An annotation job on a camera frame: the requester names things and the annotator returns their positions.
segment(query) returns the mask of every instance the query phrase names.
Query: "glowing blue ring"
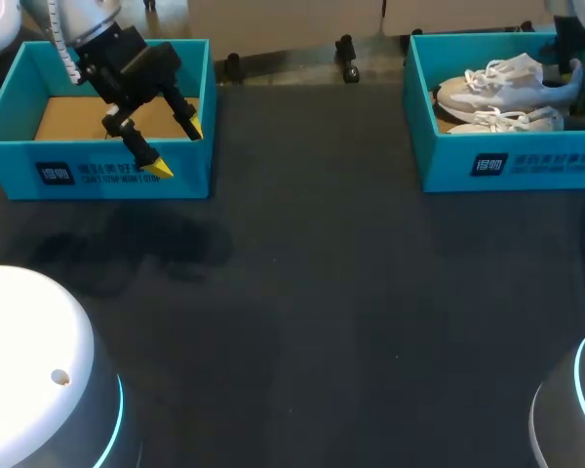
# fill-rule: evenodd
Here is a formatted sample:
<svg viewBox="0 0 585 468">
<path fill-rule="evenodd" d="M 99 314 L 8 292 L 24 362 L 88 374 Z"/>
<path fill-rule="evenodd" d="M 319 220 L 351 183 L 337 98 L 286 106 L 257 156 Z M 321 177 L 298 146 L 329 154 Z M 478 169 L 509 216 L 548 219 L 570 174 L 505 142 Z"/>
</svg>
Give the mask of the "glowing blue ring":
<svg viewBox="0 0 585 468">
<path fill-rule="evenodd" d="M 581 354 L 583 353 L 583 347 L 585 346 L 585 339 L 578 347 L 576 351 L 576 358 L 574 359 L 574 386 L 576 387 L 576 396 L 578 397 L 578 403 L 585 414 L 585 396 L 583 395 L 583 389 L 581 388 L 581 379 L 579 375 Z"/>
<path fill-rule="evenodd" d="M 115 424 L 113 435 L 111 436 L 110 441 L 108 441 L 108 446 L 106 446 L 106 449 L 102 453 L 97 463 L 94 465 L 94 468 L 100 468 L 104 461 L 106 461 L 108 454 L 110 454 L 110 451 L 115 445 L 115 440 L 119 434 L 119 427 L 121 426 L 121 420 L 124 416 L 124 389 L 121 386 L 121 379 L 119 378 L 119 375 L 117 375 L 117 381 L 119 382 L 119 414 L 117 415 L 117 423 Z"/>
</svg>

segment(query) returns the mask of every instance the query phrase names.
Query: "black table surface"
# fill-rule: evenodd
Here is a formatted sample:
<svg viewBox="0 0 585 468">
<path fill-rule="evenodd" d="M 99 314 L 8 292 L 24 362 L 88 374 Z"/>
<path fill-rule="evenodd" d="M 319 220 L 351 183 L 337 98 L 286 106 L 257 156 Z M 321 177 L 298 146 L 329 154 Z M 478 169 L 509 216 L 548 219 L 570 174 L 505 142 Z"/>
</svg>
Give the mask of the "black table surface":
<svg viewBox="0 0 585 468">
<path fill-rule="evenodd" d="M 530 466 L 585 335 L 585 192 L 421 193 L 401 92 L 220 89 L 206 201 L 0 189 L 0 263 L 83 303 L 145 468 Z"/>
</svg>

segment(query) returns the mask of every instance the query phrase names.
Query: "cardboard bottom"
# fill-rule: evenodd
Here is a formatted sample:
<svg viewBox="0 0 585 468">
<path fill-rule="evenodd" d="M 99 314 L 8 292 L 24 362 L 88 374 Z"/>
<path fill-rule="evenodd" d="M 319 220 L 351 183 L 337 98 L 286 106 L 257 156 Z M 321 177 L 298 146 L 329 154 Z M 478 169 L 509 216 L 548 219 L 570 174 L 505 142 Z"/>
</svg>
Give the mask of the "cardboard bottom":
<svg viewBox="0 0 585 468">
<path fill-rule="evenodd" d="M 199 108 L 198 98 L 188 97 L 186 101 Z M 50 97 L 35 140 L 112 139 L 101 124 L 109 108 L 101 97 Z M 163 97 L 155 97 L 141 106 L 132 119 L 145 138 L 187 138 Z"/>
</svg>

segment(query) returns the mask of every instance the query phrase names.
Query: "shoe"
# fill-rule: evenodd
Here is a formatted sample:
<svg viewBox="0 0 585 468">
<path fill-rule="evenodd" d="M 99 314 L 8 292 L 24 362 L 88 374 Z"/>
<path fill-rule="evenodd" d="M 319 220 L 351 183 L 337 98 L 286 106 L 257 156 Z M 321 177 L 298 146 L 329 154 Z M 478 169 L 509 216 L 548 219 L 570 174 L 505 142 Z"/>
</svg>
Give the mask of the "shoe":
<svg viewBox="0 0 585 468">
<path fill-rule="evenodd" d="M 552 107 L 524 112 L 477 111 L 472 124 L 459 125 L 449 134 L 506 134 L 512 132 L 558 132 L 564 129 L 564 116 Z"/>
<path fill-rule="evenodd" d="M 462 122 L 473 122 L 475 112 L 490 107 L 500 112 L 532 112 L 542 107 L 568 109 L 576 101 L 583 82 L 583 66 L 574 59 L 566 85 L 543 84 L 542 64 L 527 54 L 508 60 L 493 60 L 485 70 L 466 70 L 464 76 L 440 85 L 438 104 Z"/>
</svg>

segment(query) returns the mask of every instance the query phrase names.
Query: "blue box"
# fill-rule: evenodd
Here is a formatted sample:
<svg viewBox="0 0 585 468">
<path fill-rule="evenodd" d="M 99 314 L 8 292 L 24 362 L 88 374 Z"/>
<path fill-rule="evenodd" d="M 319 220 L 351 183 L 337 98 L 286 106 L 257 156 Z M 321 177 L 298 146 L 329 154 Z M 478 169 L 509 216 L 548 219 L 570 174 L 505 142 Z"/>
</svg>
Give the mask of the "blue box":
<svg viewBox="0 0 585 468">
<path fill-rule="evenodd" d="M 147 41 L 150 46 L 161 42 Z M 198 117 L 204 134 L 198 141 L 188 137 L 147 140 L 175 177 L 159 179 L 141 172 L 121 139 L 35 141 L 50 97 L 95 97 L 97 93 L 88 83 L 77 87 L 69 82 L 52 44 L 29 42 L 19 49 L 0 91 L 0 184 L 8 197 L 11 200 L 208 197 L 216 114 L 210 44 L 207 40 L 170 42 L 182 60 L 177 85 L 185 97 L 199 98 Z M 100 126 L 103 116 L 99 115 Z"/>
<path fill-rule="evenodd" d="M 544 61 L 551 33 L 412 36 L 404 102 L 425 192 L 585 188 L 585 132 L 446 135 L 429 90 L 521 53 Z"/>
</svg>

